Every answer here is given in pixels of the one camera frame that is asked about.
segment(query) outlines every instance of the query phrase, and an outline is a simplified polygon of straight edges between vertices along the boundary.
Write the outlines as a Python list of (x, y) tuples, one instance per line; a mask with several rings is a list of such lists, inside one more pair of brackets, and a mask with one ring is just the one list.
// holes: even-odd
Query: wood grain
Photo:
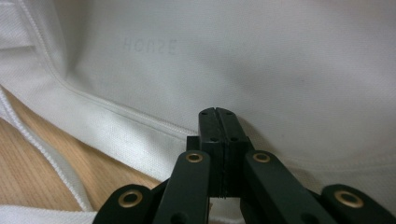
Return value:
[[(127, 184), (153, 188), (159, 182), (51, 125), (11, 94), (20, 118), (47, 143), (58, 149), (78, 173), (98, 210), (107, 197)], [(16, 204), (66, 211), (80, 208), (47, 160), (7, 122), (0, 119), (0, 204)]]

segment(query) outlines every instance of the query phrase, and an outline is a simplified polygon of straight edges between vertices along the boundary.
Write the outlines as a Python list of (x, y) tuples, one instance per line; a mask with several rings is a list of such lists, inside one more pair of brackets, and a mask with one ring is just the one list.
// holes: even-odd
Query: black mechanical arm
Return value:
[(396, 223), (357, 189), (332, 185), (320, 195), (306, 189), (275, 155), (253, 148), (235, 113), (208, 108), (171, 177), (152, 190), (117, 189), (93, 224), (204, 224), (214, 197), (240, 198), (247, 224)]

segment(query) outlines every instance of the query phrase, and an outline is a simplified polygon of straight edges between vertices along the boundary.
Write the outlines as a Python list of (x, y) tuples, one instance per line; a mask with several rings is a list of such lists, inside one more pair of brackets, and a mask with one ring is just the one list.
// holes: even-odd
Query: wooden table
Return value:
[[(20, 118), (47, 143), (57, 148), (77, 171), (93, 209), (98, 210), (119, 187), (159, 182), (79, 142), (46, 122), (11, 94)], [(68, 188), (47, 160), (23, 136), (0, 119), (0, 204), (80, 211)]]

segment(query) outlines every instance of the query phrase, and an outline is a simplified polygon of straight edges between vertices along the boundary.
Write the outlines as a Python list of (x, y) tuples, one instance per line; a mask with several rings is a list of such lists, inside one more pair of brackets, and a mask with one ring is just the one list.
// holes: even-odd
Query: white cloth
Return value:
[(84, 143), (165, 179), (220, 106), (309, 189), (394, 215), (395, 46), (390, 0), (0, 1), (0, 84)]

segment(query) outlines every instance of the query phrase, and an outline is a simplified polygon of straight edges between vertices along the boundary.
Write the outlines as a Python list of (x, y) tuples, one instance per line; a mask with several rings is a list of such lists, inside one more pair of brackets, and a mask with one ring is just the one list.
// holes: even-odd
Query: canvas bag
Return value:
[[(393, 215), (395, 46), (385, 0), (0, 1), (0, 84), (82, 142), (164, 180), (197, 113), (224, 107), (307, 188), (347, 184)], [(92, 222), (67, 162), (1, 95), (86, 213), (1, 206), (0, 222)], [(237, 210), (215, 201), (211, 220)]]

